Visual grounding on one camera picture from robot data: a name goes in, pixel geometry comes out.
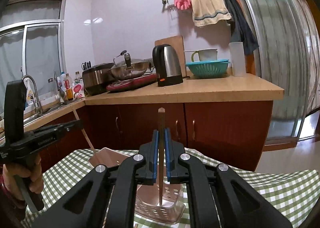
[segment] wooden cabinet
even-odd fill
[[[121,117],[121,149],[138,150],[152,140],[158,127],[158,109],[165,109],[166,127],[173,140],[187,145],[183,103],[123,104],[118,105]]]
[[[188,147],[254,171],[271,119],[272,101],[186,103]]]
[[[254,171],[268,133],[272,101],[89,105],[77,110],[96,149],[138,150],[150,142],[165,108],[173,140],[204,155]],[[49,124],[74,120],[68,113]],[[89,148],[81,130],[41,152],[43,170],[76,149]]]
[[[93,146],[96,149],[104,147],[120,150],[120,114],[117,105],[90,105],[89,119],[94,132]]]

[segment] faucet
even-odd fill
[[[32,81],[33,86],[35,87],[36,98],[37,98],[37,107],[36,107],[36,104],[35,104],[35,102],[34,102],[34,100],[33,100],[33,103],[34,103],[34,105],[35,105],[35,112],[36,112],[36,113],[43,113],[42,106],[41,106],[41,103],[40,103],[40,100],[39,100],[39,96],[38,96],[38,90],[37,90],[36,82],[35,82],[35,80],[34,80],[30,75],[28,75],[28,74],[26,74],[25,76],[23,76],[21,80],[23,81],[23,80],[26,79],[26,78],[29,78],[29,79]]]

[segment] dish rack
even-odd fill
[[[191,73],[199,78],[217,78],[224,75],[228,68],[228,59],[186,63]]]
[[[113,167],[121,164],[128,155],[103,148],[89,159],[90,164],[96,167],[104,164]],[[153,186],[139,185],[135,203],[135,213],[147,219],[165,224],[176,224],[180,221],[184,209],[183,186],[181,184],[164,183],[163,205],[159,206],[159,178]]]

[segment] table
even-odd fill
[[[131,156],[138,151],[118,152]],[[220,163],[193,149],[186,149],[186,152],[198,157],[208,165],[216,166]],[[31,227],[32,222],[39,214],[52,206],[93,169],[88,162],[92,155],[93,152],[89,149],[76,150],[43,174],[44,190],[42,195],[44,197],[44,209],[39,213],[33,214],[27,207],[26,218],[22,221],[25,227]],[[233,170],[287,217],[292,223],[293,228],[298,227],[305,220],[320,196],[320,179],[316,170],[304,170],[288,174],[260,174],[234,167]],[[161,224],[137,214],[135,214],[134,217],[134,224],[138,223],[139,228],[190,228],[188,198],[185,185],[184,203],[186,209],[178,224]]]

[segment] human hand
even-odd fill
[[[30,177],[31,183],[29,185],[29,190],[36,194],[40,194],[42,192],[44,182],[42,179],[41,157],[39,155],[36,156],[35,166],[31,171],[17,163],[3,165],[3,180],[5,187],[16,199],[24,200],[14,179],[15,175],[23,178]]]

